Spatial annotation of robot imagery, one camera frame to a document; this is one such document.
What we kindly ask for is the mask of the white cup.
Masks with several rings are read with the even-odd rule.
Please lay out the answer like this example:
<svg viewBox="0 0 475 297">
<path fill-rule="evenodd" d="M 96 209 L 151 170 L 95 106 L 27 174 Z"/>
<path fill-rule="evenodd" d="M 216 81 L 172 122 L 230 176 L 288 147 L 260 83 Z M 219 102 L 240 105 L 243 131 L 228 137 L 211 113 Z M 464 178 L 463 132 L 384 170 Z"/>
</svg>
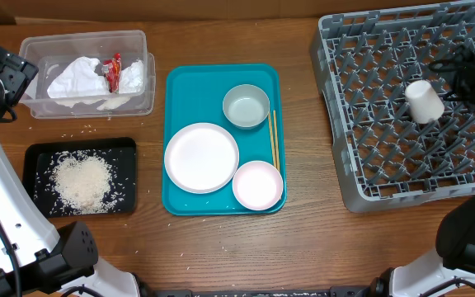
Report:
<svg viewBox="0 0 475 297">
<path fill-rule="evenodd" d="M 444 113 L 444 104 L 429 81 L 410 83 L 406 87 L 405 97 L 410 105 L 411 117 L 418 124 L 438 120 Z"/>
</svg>

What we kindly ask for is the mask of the red sauce packet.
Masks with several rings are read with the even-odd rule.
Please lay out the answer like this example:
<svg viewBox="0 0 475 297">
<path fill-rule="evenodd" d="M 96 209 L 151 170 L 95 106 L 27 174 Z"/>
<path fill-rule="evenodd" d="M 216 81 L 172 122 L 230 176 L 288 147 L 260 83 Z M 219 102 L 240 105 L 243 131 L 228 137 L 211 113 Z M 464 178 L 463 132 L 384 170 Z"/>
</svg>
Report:
<svg viewBox="0 0 475 297">
<path fill-rule="evenodd" d="M 121 69 L 120 53 L 115 53 L 111 59 L 105 60 L 102 64 L 101 71 L 110 93 L 119 92 Z"/>
</svg>

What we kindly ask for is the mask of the pile of white rice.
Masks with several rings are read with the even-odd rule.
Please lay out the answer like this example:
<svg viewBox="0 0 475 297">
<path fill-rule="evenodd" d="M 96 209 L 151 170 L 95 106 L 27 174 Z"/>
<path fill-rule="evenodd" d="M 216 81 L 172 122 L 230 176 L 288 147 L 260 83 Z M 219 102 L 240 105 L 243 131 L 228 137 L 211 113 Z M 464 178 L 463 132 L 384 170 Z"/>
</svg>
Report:
<svg viewBox="0 0 475 297">
<path fill-rule="evenodd" d="M 128 212 L 135 202 L 133 164 L 122 148 L 42 153 L 32 200 L 50 218 Z"/>
</svg>

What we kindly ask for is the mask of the large white plate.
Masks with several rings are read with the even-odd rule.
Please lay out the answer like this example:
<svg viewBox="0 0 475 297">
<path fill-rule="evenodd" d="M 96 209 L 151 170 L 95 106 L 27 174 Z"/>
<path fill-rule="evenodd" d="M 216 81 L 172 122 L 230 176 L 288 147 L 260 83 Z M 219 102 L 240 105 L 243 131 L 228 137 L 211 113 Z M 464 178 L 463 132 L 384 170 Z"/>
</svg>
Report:
<svg viewBox="0 0 475 297">
<path fill-rule="evenodd" d="M 193 194 L 208 194 L 224 187 L 238 169 L 239 149 L 226 129 L 195 123 L 175 133 L 164 152 L 164 167 L 171 181 Z"/>
</svg>

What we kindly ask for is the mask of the grey-green bowl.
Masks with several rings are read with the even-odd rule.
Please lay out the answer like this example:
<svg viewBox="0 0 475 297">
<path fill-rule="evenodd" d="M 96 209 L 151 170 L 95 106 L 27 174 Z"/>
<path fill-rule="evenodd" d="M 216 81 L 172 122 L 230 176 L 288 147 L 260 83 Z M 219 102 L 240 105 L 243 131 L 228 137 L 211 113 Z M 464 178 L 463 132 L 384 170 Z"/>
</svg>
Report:
<svg viewBox="0 0 475 297">
<path fill-rule="evenodd" d="M 240 129 L 254 129 L 270 113 L 270 98 L 259 87 L 241 84 L 230 89 L 223 98 L 223 114 Z"/>
</svg>

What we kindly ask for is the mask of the small pink bowl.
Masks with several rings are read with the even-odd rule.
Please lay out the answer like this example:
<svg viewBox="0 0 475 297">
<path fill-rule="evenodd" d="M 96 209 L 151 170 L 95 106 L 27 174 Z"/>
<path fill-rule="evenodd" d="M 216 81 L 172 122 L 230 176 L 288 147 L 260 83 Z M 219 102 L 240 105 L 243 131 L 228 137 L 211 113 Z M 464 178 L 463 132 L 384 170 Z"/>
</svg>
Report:
<svg viewBox="0 0 475 297">
<path fill-rule="evenodd" d="M 236 200 L 245 208 L 263 211 L 274 206 L 282 197 L 284 181 L 270 163 L 250 161 L 235 173 L 232 182 Z"/>
</svg>

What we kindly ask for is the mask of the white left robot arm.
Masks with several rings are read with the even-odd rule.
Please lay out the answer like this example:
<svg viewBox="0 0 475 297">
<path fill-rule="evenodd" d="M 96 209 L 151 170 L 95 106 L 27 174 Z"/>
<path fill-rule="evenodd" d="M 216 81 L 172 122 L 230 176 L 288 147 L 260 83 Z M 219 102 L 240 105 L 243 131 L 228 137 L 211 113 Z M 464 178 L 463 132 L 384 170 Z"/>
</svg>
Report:
<svg viewBox="0 0 475 297">
<path fill-rule="evenodd" d="M 13 108 L 38 68 L 0 47 L 0 124 L 16 120 Z M 62 296 L 151 296 L 135 274 L 99 257 L 81 221 L 55 228 L 26 192 L 0 144 L 0 296 L 40 291 Z"/>
</svg>

